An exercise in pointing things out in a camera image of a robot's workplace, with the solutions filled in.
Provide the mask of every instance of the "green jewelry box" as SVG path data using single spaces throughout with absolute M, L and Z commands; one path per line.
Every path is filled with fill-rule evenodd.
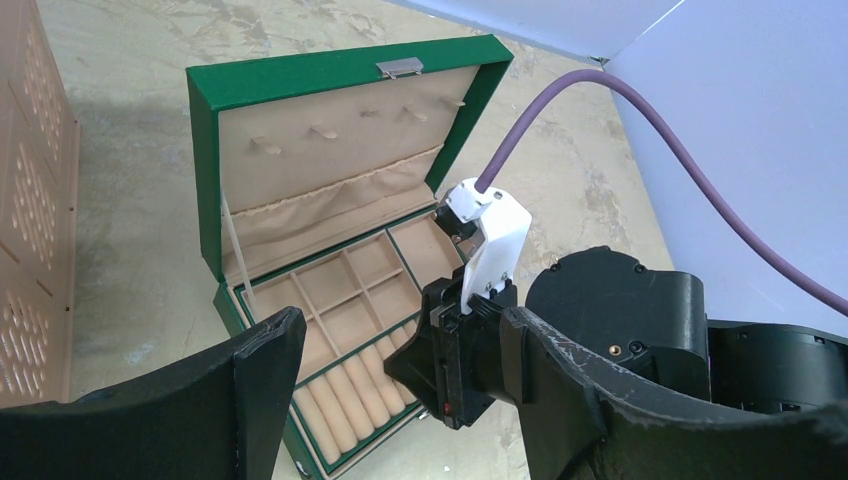
M 383 373 L 421 287 L 464 257 L 438 189 L 506 72 L 493 36 L 187 69 L 203 258 L 231 335 L 283 307 L 307 338 L 283 441 L 337 478 L 421 407 Z

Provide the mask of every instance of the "cable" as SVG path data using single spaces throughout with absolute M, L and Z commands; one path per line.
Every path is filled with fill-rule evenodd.
M 730 208 L 727 201 L 722 198 L 713 184 L 710 183 L 706 175 L 704 175 L 704 172 L 698 168 L 698 165 L 695 163 L 692 155 L 690 155 L 686 150 L 686 147 L 680 143 L 680 139 L 678 139 L 677 135 L 671 131 L 671 128 L 667 123 L 665 123 L 665 120 L 663 120 L 660 114 L 654 110 L 654 107 L 652 107 L 647 100 L 639 95 L 633 87 L 625 83 L 620 78 L 606 72 L 586 69 L 566 73 L 556 79 L 552 84 L 545 88 L 539 96 L 533 99 L 527 109 L 524 110 L 524 113 L 518 117 L 515 125 L 512 126 L 512 129 L 510 129 L 497 151 L 495 151 L 495 154 L 492 156 L 489 164 L 486 165 L 483 173 L 481 173 L 480 177 L 478 177 L 477 182 L 474 184 L 474 188 L 478 192 L 485 192 L 486 189 L 489 188 L 492 181 L 495 179 L 495 176 L 497 176 L 501 167 L 503 167 L 506 162 L 507 157 L 509 157 L 515 149 L 518 141 L 521 140 L 521 137 L 530 127 L 530 124 L 533 123 L 533 120 L 535 120 L 539 115 L 539 112 L 541 112 L 542 109 L 545 108 L 545 106 L 547 106 L 547 104 L 550 103 L 550 101 L 553 100 L 553 98 L 561 91 L 580 82 L 592 82 L 603 85 L 627 99 L 627 101 L 629 101 L 642 113 L 642 115 L 645 116 L 645 119 L 653 125 L 653 127 L 657 130 L 657 133 L 659 133 L 662 139 L 665 140 L 665 143 L 668 144 L 668 147 L 680 161 L 680 164 L 683 165 L 683 168 L 689 173 L 689 176 L 692 177 L 692 180 L 698 188 L 701 189 L 701 192 L 704 193 L 707 200 L 709 200 L 713 207 L 715 207 L 719 215 L 721 215 L 721 218 L 727 222 L 730 228 L 732 228 L 733 231 L 736 232 L 736 234 L 739 235 L 739 237 L 742 238 L 742 240 L 747 243 L 748 246 L 757 253 L 757 255 L 760 256 L 760 258 L 765 260 L 766 263 L 771 265 L 772 268 L 777 270 L 781 275 L 786 277 L 787 280 L 794 283 L 801 290 L 809 293 L 842 315 L 848 316 L 848 300 L 840 297 L 836 293 L 828 290 L 826 287 L 808 277 L 804 274 L 804 272 L 795 268 L 794 265 L 778 255 L 778 253 L 772 250 L 771 247 L 766 245 L 766 243 L 763 242 L 756 233 L 745 225 L 745 222 L 736 215 L 736 212 Z

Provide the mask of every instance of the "box latch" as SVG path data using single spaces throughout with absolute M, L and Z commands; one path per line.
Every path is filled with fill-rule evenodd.
M 400 60 L 392 60 L 390 62 L 379 62 L 377 68 L 383 74 L 383 78 L 396 79 L 401 75 L 414 73 L 421 75 L 421 70 L 424 69 L 424 64 L 417 57 L 402 58 Z

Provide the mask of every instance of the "perforated plastic basket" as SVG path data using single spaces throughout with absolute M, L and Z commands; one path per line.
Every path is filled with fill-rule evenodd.
M 0 408 L 67 400 L 79 124 L 34 0 L 0 2 Z

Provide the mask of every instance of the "table surface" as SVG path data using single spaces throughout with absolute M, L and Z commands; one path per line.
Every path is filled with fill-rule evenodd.
M 142 375 L 227 333 L 200 258 L 184 68 L 466 36 L 467 27 L 378 0 L 40 0 L 83 125 L 71 396 Z M 503 40 L 515 61 L 445 185 L 477 175 L 545 86 L 586 65 Z M 516 275 L 596 245 L 671 266 L 610 93 L 554 100 L 496 185 L 533 214 Z M 275 479 L 298 478 L 281 450 Z M 415 421 L 345 477 L 528 478 L 515 409 L 470 429 Z

